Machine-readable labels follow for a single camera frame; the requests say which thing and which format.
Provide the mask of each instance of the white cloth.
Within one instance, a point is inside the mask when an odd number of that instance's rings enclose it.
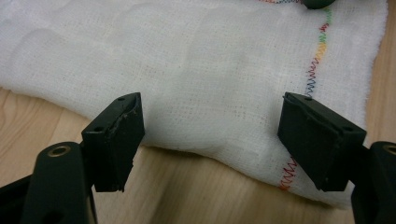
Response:
[[[337,0],[308,10],[270,2],[1,1],[0,86],[91,119],[140,91],[145,145],[215,158],[348,207],[351,187],[316,190],[278,140],[282,96],[309,93],[315,73],[310,94],[364,128],[387,3]]]

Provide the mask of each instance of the dark green object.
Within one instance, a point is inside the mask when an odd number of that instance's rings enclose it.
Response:
[[[309,9],[319,9],[329,6],[335,0],[303,0],[304,5]]]

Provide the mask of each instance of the black plastic part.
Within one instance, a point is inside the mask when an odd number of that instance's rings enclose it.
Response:
[[[342,191],[366,131],[325,105],[286,92],[278,136],[317,189]]]
[[[396,144],[376,142],[363,153],[352,193],[355,222],[396,221]]]
[[[309,9],[320,9],[331,5],[335,0],[303,0],[303,4]]]
[[[79,144],[59,143],[38,154],[21,223],[96,223]]]
[[[20,223],[30,178],[28,175],[0,188],[0,223]]]
[[[82,131],[81,147],[96,191],[124,190],[144,134],[140,93],[116,99]]]

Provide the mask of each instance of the wooden surface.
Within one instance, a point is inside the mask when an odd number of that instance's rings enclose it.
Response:
[[[367,106],[370,143],[396,142],[396,2],[375,60]],[[90,122],[40,99],[0,89],[0,186],[32,173],[45,147],[81,140]],[[220,162],[141,147],[124,193],[95,193],[100,223],[353,223],[338,210],[281,191]]]

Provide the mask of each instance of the colorful thread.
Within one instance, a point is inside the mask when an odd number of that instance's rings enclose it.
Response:
[[[318,43],[318,49],[315,54],[315,58],[311,62],[311,66],[309,66],[309,70],[307,71],[308,73],[308,81],[306,84],[305,88],[305,95],[312,98],[312,94],[314,93],[314,88],[317,84],[315,79],[317,78],[317,67],[323,58],[323,55],[326,52],[327,49],[327,28],[329,28],[330,24],[332,23],[332,11],[328,8],[323,9],[326,12],[326,22],[319,28],[320,30],[320,35],[319,35],[319,43]]]
[[[324,8],[323,10],[326,12],[326,22],[319,28],[320,35],[318,37],[318,49],[315,54],[315,58],[311,62],[311,66],[309,66],[310,69],[307,72],[308,81],[306,84],[305,95],[310,98],[312,98],[312,93],[314,92],[314,88],[317,83],[315,81],[315,79],[317,78],[317,66],[319,65],[327,49],[326,31],[332,23],[332,11],[328,8]],[[291,187],[291,183],[293,182],[293,178],[296,176],[295,168],[297,167],[297,162],[292,156],[290,156],[290,158],[292,162],[288,162],[288,166],[286,168],[283,168],[284,174],[279,184],[279,188],[282,190],[289,190],[289,188]]]
[[[296,160],[290,156],[292,162],[288,162],[288,167],[283,168],[285,174],[280,180],[279,188],[282,190],[288,190],[290,188],[291,183],[293,182],[293,178],[295,177],[297,162]]]
[[[302,0],[259,0],[260,2],[272,3],[272,4],[281,4],[281,3],[303,3]]]

